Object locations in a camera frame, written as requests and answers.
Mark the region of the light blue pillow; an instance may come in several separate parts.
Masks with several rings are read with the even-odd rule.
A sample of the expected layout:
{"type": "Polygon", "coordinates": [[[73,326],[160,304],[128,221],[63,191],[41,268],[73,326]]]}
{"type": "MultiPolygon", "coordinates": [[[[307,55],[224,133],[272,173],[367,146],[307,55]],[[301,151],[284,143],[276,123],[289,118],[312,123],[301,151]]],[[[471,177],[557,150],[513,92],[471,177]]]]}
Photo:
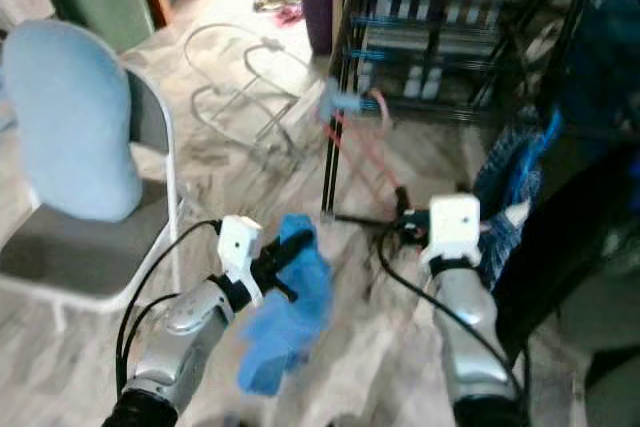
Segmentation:
{"type": "Polygon", "coordinates": [[[114,49],[58,20],[26,21],[1,44],[1,84],[41,203],[78,220],[118,222],[140,203],[131,89],[114,49]]]}

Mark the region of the black metal drying rack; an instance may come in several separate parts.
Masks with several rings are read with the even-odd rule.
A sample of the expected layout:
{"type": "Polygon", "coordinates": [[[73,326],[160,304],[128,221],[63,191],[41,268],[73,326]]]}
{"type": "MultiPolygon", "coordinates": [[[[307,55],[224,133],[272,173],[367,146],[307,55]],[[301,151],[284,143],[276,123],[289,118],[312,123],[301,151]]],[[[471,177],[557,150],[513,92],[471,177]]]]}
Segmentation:
{"type": "Polygon", "coordinates": [[[447,71],[439,97],[403,97],[383,75],[360,85],[366,25],[374,0],[343,0],[330,75],[344,92],[383,89],[390,113],[412,121],[481,127],[548,124],[561,93],[564,61],[582,11],[594,0],[518,0],[498,25],[494,51],[479,65],[447,71]]]}

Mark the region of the white folding chair grey seat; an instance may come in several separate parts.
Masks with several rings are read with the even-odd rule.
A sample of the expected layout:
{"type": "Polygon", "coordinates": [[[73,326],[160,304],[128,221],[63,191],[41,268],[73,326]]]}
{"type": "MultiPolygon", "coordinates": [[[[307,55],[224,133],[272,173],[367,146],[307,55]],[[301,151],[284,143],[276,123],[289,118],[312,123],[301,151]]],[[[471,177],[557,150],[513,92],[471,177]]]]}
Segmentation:
{"type": "Polygon", "coordinates": [[[119,62],[131,89],[131,154],[142,181],[140,203],[124,220],[82,220],[41,203],[20,159],[15,121],[31,212],[0,250],[1,281],[49,302],[58,328],[67,326],[68,307],[99,313],[128,307],[148,264],[178,239],[183,200],[172,108],[154,81],[119,62]]]}

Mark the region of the light blue slatted cot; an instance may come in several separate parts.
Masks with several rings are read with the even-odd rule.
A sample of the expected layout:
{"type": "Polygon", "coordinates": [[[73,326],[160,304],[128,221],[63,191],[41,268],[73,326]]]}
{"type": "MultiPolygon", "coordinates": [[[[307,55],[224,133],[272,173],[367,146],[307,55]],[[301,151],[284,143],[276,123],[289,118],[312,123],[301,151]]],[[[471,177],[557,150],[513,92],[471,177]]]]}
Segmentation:
{"type": "Polygon", "coordinates": [[[360,85],[383,75],[403,97],[434,101],[447,71],[479,65],[494,51],[498,25],[518,0],[374,0],[360,85]]]}

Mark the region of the blue plaid shirt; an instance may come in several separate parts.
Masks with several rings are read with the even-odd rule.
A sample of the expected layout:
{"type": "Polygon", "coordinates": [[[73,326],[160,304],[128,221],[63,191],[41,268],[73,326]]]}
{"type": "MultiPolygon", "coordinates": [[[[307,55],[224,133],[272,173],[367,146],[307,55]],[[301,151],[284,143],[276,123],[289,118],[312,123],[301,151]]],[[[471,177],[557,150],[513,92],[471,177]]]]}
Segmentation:
{"type": "Polygon", "coordinates": [[[563,117],[554,110],[543,129],[517,125],[500,133],[475,177],[471,193],[480,200],[483,231],[481,280],[493,289],[509,255],[521,243],[524,223],[541,188],[540,162],[561,133],[563,117]]]}

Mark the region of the pink slippers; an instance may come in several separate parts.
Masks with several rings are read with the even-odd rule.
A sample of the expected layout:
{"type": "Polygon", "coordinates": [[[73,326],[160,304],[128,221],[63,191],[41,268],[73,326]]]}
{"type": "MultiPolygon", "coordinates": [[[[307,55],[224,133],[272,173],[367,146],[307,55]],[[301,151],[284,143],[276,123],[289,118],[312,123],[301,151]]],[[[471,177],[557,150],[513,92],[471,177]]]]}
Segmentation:
{"type": "Polygon", "coordinates": [[[291,28],[305,20],[302,0],[253,0],[256,14],[270,14],[279,28],[291,28]]]}

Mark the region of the black hanging garment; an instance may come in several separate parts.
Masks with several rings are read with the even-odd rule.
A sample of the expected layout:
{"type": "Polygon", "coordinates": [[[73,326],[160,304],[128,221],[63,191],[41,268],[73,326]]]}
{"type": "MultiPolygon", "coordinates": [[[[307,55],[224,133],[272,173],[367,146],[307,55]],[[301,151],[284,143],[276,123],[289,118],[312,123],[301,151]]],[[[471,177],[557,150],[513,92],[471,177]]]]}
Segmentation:
{"type": "Polygon", "coordinates": [[[558,140],[544,163],[548,181],[493,289],[500,348],[516,357],[532,331],[588,277],[605,234],[634,216],[640,136],[622,142],[558,140]]]}

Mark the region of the pink plastic clothes hanger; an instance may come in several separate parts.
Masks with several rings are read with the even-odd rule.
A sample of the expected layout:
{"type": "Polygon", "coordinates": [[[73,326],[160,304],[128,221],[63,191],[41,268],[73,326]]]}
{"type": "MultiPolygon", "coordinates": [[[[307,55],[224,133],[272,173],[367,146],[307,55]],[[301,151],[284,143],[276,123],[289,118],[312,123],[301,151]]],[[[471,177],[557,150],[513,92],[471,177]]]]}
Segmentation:
{"type": "Polygon", "coordinates": [[[323,190],[323,211],[333,215],[337,207],[337,180],[340,162],[348,163],[352,179],[365,186],[367,193],[388,215],[396,216],[396,194],[399,183],[388,166],[387,135],[393,126],[387,98],[379,89],[365,93],[346,92],[337,79],[324,81],[323,93],[315,104],[326,136],[326,172],[323,190]],[[379,113],[379,125],[362,127],[357,117],[365,112],[365,102],[371,101],[379,113]]]}

